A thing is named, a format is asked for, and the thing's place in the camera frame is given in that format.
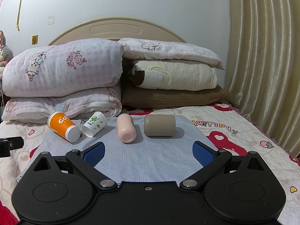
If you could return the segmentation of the pink plastic cup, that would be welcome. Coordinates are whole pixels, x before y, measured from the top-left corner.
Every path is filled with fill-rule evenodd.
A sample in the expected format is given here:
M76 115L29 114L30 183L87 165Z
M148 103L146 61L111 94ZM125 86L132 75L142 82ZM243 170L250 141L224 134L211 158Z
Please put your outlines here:
M123 143L131 143L136 139L136 128L131 115L122 113L116 120L117 136Z

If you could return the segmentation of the orange paper cup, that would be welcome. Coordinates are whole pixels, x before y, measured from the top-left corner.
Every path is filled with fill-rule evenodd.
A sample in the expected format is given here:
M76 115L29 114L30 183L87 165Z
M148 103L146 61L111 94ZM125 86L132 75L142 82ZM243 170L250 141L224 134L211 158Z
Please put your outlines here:
M62 111L52 112L47 124L51 130L70 143L76 142L80 137L81 131L79 127Z

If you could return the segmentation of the white frog paper cup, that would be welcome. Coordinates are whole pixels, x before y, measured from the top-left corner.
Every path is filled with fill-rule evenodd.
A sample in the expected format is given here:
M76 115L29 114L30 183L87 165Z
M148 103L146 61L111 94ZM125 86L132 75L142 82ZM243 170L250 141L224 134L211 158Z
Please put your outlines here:
M82 126L82 133L89 138L94 137L98 132L107 126L107 119L102 112L95 112Z

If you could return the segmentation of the taupe plastic cup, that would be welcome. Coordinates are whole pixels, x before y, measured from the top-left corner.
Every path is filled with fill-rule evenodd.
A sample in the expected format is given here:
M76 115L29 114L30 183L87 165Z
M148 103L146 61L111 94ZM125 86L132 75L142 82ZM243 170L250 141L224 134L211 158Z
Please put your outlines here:
M146 136L168 137L176 131L174 115L150 114L144 117L144 133Z

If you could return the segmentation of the pink cartoon bed sheet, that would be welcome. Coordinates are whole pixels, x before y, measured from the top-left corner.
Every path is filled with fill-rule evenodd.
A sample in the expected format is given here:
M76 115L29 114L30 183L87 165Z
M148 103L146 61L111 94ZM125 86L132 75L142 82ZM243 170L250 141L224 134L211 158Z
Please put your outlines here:
M299 161L293 159L250 121L241 116L229 104L213 104L204 107L181 107L158 110L129 110L131 115L147 114L182 115L191 121L190 127L198 128L218 148L234 155L243 151L258 152L286 192L286 205L279 217L281 224L299 224ZM24 147L1 158L1 224L16 224L18 219L11 203L11 195L17 177L26 168L36 148L51 130L46 124L4 121L1 137L24 139Z

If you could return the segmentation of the grey bunny plush toy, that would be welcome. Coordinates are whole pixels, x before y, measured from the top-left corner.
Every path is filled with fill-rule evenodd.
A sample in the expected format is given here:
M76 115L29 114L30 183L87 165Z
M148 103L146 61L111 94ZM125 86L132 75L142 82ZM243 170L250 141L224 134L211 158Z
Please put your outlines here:
M3 71L5 69L5 66L11 60L12 55L11 55L10 48L6 45L6 37L4 36L4 32L3 31L0 31L0 36L1 36L0 73L1 73L1 78L2 78L2 74L3 74Z

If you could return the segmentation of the light blue patterned cloth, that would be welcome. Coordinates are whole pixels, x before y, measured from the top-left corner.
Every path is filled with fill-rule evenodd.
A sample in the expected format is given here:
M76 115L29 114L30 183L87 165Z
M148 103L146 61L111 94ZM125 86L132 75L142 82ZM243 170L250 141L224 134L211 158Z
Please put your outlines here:
M117 136L116 118L109 118L107 126L94 137L82 135L69 143L54 132L48 133L34 152L28 164L48 151L52 156L63 156L78 149L83 151L97 142L103 142L105 152L95 169L114 180L133 182L176 181L180 183L203 165L193 155L193 144L200 141L211 149L216 146L186 117L175 117L176 129L172 137L148 137L144 134L144 117L133 116L137 130L136 139L124 144Z

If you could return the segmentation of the pink checked folded quilt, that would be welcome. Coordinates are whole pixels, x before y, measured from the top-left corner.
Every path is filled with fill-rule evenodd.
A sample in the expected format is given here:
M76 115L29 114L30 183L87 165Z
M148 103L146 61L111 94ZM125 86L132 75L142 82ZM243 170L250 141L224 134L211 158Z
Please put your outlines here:
M120 43L93 38L16 55L3 72L9 101L2 119L43 124L54 111L69 118L119 115L123 51Z

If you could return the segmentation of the beige pleated curtain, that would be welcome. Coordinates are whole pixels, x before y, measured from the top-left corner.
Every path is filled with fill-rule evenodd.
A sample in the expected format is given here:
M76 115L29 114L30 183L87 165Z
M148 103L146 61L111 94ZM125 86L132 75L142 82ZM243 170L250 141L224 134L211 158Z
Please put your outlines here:
M225 87L241 113L299 156L299 0L230 0Z

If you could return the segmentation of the yellow hanging ribbon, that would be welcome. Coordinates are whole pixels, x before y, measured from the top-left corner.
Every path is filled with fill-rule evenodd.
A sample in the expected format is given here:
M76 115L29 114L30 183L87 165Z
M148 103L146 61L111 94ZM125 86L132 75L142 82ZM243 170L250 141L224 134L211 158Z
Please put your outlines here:
M16 29L17 31L20 31L20 13L21 13L21 6L22 6L22 0L19 1L19 6L18 6L18 13L17 13L17 20L16 20Z

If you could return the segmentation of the brown pillow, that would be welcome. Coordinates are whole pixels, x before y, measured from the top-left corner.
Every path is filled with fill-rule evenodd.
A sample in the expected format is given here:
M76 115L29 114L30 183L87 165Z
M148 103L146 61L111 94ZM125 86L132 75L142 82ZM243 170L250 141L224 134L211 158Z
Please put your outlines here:
M220 102L227 96L228 92L220 86L200 91L128 87L123 90L121 103L139 109L206 106Z

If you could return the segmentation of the cream folded blanket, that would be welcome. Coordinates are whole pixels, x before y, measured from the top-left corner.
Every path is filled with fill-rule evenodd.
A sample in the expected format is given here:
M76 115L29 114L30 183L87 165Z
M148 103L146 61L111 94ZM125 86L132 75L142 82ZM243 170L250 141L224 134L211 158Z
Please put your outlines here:
M196 92L218 84L214 68L188 60L135 60L131 78L134 85L145 89Z

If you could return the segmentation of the beige wooden headboard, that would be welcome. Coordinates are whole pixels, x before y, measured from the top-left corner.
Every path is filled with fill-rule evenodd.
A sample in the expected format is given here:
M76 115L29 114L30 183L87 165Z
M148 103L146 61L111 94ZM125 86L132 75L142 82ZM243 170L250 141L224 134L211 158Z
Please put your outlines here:
M49 45L60 45L87 38L105 38L118 41L138 38L159 41L184 42L175 32L156 23L126 17L109 17L81 23L60 34Z

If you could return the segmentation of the yellow wall sticker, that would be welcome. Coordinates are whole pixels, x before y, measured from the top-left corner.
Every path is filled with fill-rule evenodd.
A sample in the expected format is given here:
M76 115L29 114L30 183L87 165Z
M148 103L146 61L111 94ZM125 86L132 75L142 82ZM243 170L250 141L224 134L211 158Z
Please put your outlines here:
M38 35L33 35L31 38L31 44L37 45L38 44Z

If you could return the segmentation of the white wall socket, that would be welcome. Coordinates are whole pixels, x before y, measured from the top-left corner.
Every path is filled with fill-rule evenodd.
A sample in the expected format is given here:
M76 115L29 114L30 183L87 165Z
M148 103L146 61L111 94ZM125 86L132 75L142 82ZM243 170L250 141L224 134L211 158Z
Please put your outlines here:
M49 16L48 17L48 25L52 25L55 22L55 16Z

